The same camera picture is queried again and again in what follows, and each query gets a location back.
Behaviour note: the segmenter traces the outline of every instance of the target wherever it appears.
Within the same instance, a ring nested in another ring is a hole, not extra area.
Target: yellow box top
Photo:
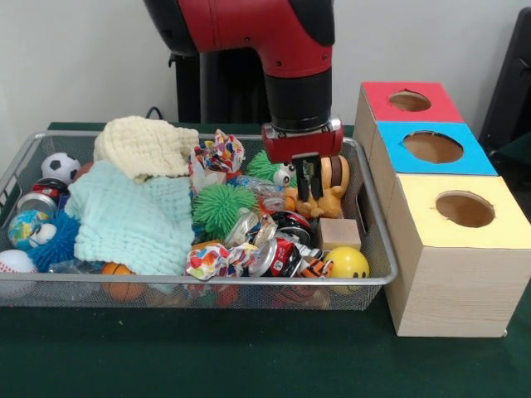
[[[423,245],[531,249],[531,225],[502,177],[398,174],[398,180]]]

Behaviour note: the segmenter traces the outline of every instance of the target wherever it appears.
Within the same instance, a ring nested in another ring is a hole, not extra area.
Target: knit cloth
[[[194,129],[139,116],[107,123],[95,140],[94,160],[108,160],[136,182],[188,175],[188,156],[199,144]]]
[[[81,224],[78,259],[123,264],[141,275],[184,274],[194,239],[188,177],[136,184],[99,161],[69,190],[65,211]]]

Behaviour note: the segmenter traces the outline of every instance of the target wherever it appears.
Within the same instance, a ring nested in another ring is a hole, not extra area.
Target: white wall
[[[336,0],[334,112],[362,80],[439,80],[478,133],[526,0]],[[168,51],[141,0],[0,0],[0,172],[51,121],[177,116]]]

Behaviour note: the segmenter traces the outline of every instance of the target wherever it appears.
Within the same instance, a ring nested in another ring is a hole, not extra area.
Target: yellow smiley ball
[[[330,278],[368,278],[370,269],[367,259],[352,247],[338,247],[328,253],[325,261],[332,260]],[[338,294],[352,294],[358,286],[334,286],[332,290]]]

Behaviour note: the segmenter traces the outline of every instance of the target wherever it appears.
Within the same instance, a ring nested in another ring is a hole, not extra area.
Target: mint green blanket
[[[194,239],[189,178],[137,184],[99,161],[69,189],[66,213],[81,223],[78,259],[123,264],[140,275],[184,274]]]

